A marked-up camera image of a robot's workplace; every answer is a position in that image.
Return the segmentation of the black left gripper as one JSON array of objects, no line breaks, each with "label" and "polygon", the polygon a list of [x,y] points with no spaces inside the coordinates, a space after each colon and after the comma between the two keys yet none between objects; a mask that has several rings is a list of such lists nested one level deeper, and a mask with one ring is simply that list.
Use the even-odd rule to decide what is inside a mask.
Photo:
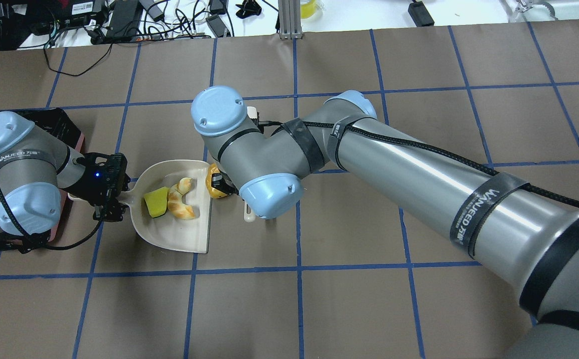
[{"label": "black left gripper", "polygon": [[73,164],[84,167],[79,180],[73,184],[73,197],[94,206],[95,221],[121,222],[126,205],[120,203],[117,197],[129,189],[130,182],[126,173],[126,156],[123,153],[85,153],[73,160]]}]

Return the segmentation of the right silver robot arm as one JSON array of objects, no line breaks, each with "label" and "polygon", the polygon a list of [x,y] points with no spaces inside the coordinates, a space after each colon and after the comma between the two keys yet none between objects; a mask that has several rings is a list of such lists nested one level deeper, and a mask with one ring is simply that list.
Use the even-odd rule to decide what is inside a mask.
[{"label": "right silver robot arm", "polygon": [[201,91],[191,116],[227,191],[256,216],[287,212],[303,196],[301,180],[333,162],[517,291],[537,325],[504,357],[579,359],[579,200],[419,142],[376,120],[354,90],[271,136],[228,86]]}]

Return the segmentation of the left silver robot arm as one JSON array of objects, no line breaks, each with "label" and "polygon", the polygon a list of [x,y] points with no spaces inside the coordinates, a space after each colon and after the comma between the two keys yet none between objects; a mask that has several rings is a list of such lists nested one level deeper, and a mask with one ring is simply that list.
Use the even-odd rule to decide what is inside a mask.
[{"label": "left silver robot arm", "polygon": [[126,157],[81,153],[83,141],[64,109],[0,111],[0,251],[75,248],[50,244],[64,193],[94,208],[96,227],[123,219]]}]

